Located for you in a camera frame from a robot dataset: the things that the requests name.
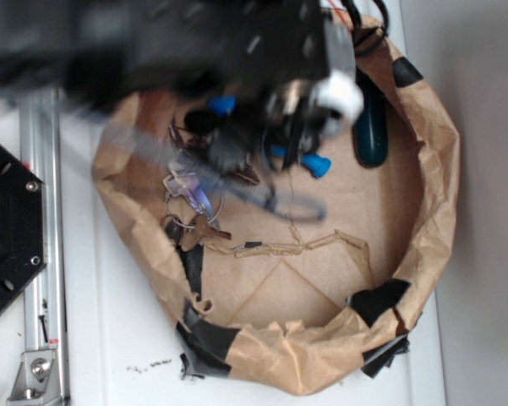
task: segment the black electrical tape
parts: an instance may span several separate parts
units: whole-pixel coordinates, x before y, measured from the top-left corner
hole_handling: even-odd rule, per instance
[[[349,305],[371,327],[388,309],[400,302],[410,283],[399,279],[390,279],[374,290],[363,290],[349,298]]]
[[[246,244],[244,244],[244,248],[255,248],[259,247],[260,245],[263,245],[260,241],[248,241]]]
[[[204,321],[191,304],[186,305],[183,324],[177,324],[177,334],[190,363],[188,374],[228,376],[227,353],[240,330]]]
[[[361,371],[365,375],[375,378],[384,366],[391,366],[395,356],[407,352],[409,352],[409,341],[407,341],[407,334],[404,334],[385,345],[364,353],[363,358],[365,364],[364,367],[361,368]]]
[[[392,73],[396,87],[399,88],[411,86],[423,80],[423,76],[406,57],[400,57],[392,63]]]
[[[186,271],[186,278],[188,279],[192,292],[201,295],[201,272],[203,271],[204,254],[203,245],[197,244],[190,251],[182,251],[179,247],[177,247],[177,252],[183,262],[184,270]]]

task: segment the silver key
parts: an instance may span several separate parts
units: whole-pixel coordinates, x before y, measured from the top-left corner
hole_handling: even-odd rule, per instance
[[[187,183],[184,183],[182,179],[174,178],[172,175],[169,175],[167,178],[163,179],[163,185],[172,197],[182,196],[196,213],[204,214],[204,209],[197,202],[190,189],[190,186],[195,185],[195,187],[197,187],[195,180],[196,179],[190,178]]]

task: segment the dark green handle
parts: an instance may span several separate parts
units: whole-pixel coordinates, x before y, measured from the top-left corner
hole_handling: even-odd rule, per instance
[[[364,94],[364,110],[353,131],[355,155],[364,167],[378,167],[389,150],[385,96],[369,78],[359,81],[358,86]]]

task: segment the black wire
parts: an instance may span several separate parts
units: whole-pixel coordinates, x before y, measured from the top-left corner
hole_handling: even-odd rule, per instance
[[[344,6],[349,14],[349,18],[353,23],[353,44],[357,41],[358,31],[363,28],[363,19],[361,18],[361,14],[358,12],[357,6],[353,2],[353,0],[341,0],[342,6]]]
[[[381,13],[381,17],[383,19],[383,25],[381,27],[378,27],[376,29],[373,29],[371,33],[367,34],[365,37],[361,38],[359,41],[355,41],[354,45],[357,48],[360,44],[366,42],[373,34],[375,34],[378,30],[381,30],[381,34],[378,35],[378,38],[372,42],[369,46],[365,47],[364,49],[361,49],[360,51],[355,51],[356,57],[363,57],[365,55],[368,55],[371,53],[374,49],[379,47],[386,36],[389,35],[389,11],[387,10],[387,7],[385,6],[385,3],[383,3],[382,0],[372,0],[378,10]]]

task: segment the cable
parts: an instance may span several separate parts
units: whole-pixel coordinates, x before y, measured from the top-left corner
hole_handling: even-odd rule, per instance
[[[365,55],[368,55],[371,53],[374,49],[379,47],[386,36],[389,35],[389,12],[387,10],[387,7],[385,6],[385,3],[383,3],[382,0],[372,0],[375,4],[375,6],[378,8],[378,10],[381,13],[381,18],[383,20],[383,24],[380,27],[374,27],[368,34],[361,37],[360,39],[357,38],[358,31],[363,28],[363,21],[361,19],[361,14],[358,12],[357,7],[355,6],[355,3],[353,0],[341,0],[342,5],[347,9],[347,12],[349,14],[349,17],[353,23],[353,45],[355,48],[359,47],[361,44],[364,44],[372,35],[376,34],[381,30],[380,34],[378,35],[378,38],[372,42],[370,45],[365,47],[364,49],[355,51],[356,57],[362,57]],[[343,12],[336,6],[333,0],[329,0],[330,5],[333,7],[333,9],[336,11],[338,16],[340,17],[341,21],[346,24],[346,18],[343,14]]]

